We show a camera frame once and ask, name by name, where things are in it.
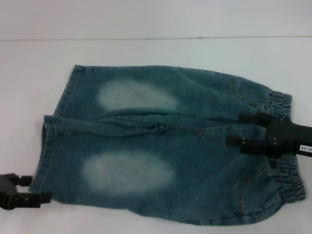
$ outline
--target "pocket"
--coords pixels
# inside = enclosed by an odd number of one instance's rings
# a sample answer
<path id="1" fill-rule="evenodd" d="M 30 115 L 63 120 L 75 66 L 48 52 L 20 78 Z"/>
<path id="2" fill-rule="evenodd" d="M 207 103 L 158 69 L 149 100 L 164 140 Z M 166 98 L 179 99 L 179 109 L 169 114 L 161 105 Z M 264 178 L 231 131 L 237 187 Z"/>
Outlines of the pocket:
<path id="1" fill-rule="evenodd" d="M 269 87 L 242 77 L 231 77 L 231 79 L 232 92 L 237 99 L 252 106 L 270 104 L 272 90 Z"/>

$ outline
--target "white backdrop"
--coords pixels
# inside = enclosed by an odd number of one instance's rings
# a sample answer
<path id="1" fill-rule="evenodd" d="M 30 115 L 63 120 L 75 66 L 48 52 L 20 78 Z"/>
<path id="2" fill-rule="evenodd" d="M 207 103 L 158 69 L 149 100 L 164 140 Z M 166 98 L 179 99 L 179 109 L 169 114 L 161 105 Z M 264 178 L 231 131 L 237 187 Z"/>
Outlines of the white backdrop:
<path id="1" fill-rule="evenodd" d="M 242 76 L 291 94 L 293 121 L 312 126 L 312 38 L 50 40 L 312 36 L 311 11 L 307 13 L 310 1 L 255 5 L 246 0 L 236 4 L 229 0 L 147 2 L 0 3 L 0 39 L 39 39 L 0 41 L 1 174 L 34 175 L 42 117 L 53 114 L 74 64 L 170 65 Z M 40 209 L 0 210 L 0 233 L 310 234 L 312 158 L 298 156 L 298 160 L 307 199 L 287 204 L 273 217 L 253 225 L 199 227 L 53 201 Z"/>

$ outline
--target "label sticker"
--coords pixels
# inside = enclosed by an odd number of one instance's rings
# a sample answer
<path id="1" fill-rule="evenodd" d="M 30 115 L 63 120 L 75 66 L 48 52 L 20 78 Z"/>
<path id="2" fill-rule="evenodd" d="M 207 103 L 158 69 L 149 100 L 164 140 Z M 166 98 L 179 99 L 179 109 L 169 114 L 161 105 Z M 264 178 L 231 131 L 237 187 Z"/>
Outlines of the label sticker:
<path id="1" fill-rule="evenodd" d="M 300 145 L 300 149 L 299 150 L 312 153 L 312 147 L 311 146 Z"/>

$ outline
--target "denim shorts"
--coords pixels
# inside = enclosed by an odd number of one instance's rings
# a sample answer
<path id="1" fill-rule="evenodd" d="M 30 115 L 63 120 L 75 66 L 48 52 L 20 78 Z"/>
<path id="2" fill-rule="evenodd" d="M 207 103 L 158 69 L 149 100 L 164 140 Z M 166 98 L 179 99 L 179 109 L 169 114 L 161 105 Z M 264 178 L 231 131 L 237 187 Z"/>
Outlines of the denim shorts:
<path id="1" fill-rule="evenodd" d="M 250 80 L 169 66 L 76 65 L 44 116 L 32 192 L 195 225 L 242 225 L 303 200 L 296 155 L 241 154 L 226 135 L 265 139 L 237 122 L 291 115 L 292 96 Z"/>

